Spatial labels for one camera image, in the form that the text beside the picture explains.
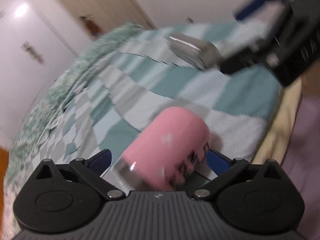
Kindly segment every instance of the white door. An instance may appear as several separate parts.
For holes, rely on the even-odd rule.
[[[76,56],[27,1],[0,0],[0,12],[0,130],[13,139],[37,95]],[[26,43],[41,56],[42,64],[22,49]]]

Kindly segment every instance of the pink cylindrical container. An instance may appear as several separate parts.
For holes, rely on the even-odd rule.
[[[173,190],[204,158],[210,138],[200,117],[169,107],[122,153],[115,169],[136,190]]]

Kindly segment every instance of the bed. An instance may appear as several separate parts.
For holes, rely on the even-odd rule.
[[[182,106],[202,117],[213,135],[212,148],[231,159],[263,163],[275,158],[281,162],[301,81],[282,90],[261,65],[231,76],[215,68],[203,72],[173,54],[166,42],[170,34],[182,32],[214,43],[227,56],[263,37],[268,29],[258,21],[147,31],[127,23],[93,42],[31,111],[10,149],[4,180],[3,239],[19,231],[12,203],[42,159],[69,163],[108,148],[114,164],[166,107]],[[192,190],[215,177],[203,161],[185,189]],[[123,189],[112,167],[103,178]]]

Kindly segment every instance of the yellow fabric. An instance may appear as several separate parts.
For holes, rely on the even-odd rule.
[[[301,78],[284,89],[278,112],[252,161],[253,164],[262,164],[267,159],[282,162],[296,118],[301,90]]]
[[[0,148],[0,232],[2,225],[2,208],[3,208],[3,178],[8,167],[9,153]]]

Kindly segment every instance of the purple fabric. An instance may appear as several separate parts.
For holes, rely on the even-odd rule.
[[[298,232],[309,240],[319,240],[320,98],[302,98],[282,167],[306,205]]]

